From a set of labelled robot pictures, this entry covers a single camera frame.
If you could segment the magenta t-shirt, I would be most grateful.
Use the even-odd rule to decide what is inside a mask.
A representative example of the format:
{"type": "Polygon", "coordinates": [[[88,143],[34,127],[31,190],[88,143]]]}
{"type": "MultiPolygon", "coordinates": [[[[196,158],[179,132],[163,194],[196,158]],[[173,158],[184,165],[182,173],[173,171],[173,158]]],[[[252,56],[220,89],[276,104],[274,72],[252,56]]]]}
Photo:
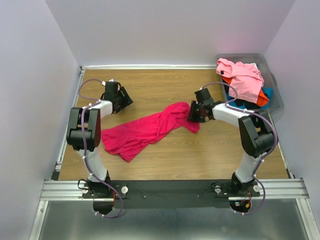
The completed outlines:
{"type": "Polygon", "coordinates": [[[129,163],[148,145],[159,142],[175,129],[184,127],[196,134],[200,124],[188,121],[189,113],[188,103],[177,102],[161,112],[104,129],[101,131],[104,150],[129,163]]]}

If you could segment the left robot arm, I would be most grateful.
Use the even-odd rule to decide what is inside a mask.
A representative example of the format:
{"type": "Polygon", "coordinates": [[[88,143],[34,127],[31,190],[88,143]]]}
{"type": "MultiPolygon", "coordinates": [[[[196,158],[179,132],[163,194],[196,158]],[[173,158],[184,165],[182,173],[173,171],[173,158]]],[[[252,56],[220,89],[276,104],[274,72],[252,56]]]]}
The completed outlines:
{"type": "Polygon", "coordinates": [[[101,81],[104,87],[99,99],[91,98],[93,103],[84,107],[72,107],[69,113],[66,142],[82,157],[88,178],[81,188],[84,195],[108,198],[114,193],[111,180],[99,152],[101,142],[101,120],[117,114],[133,103],[126,89],[114,79],[101,81]]]}

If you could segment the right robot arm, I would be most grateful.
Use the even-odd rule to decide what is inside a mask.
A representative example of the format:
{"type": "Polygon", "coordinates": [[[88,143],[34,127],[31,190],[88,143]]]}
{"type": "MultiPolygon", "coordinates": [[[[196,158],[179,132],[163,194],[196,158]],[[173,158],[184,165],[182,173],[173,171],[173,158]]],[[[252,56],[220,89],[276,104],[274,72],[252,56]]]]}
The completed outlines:
{"type": "Polygon", "coordinates": [[[190,105],[189,122],[204,123],[219,120],[238,127],[244,154],[230,180],[231,193],[246,192],[255,182],[262,161],[278,144],[278,136],[265,110],[240,109],[229,102],[214,101],[207,88],[195,93],[190,105]]]}

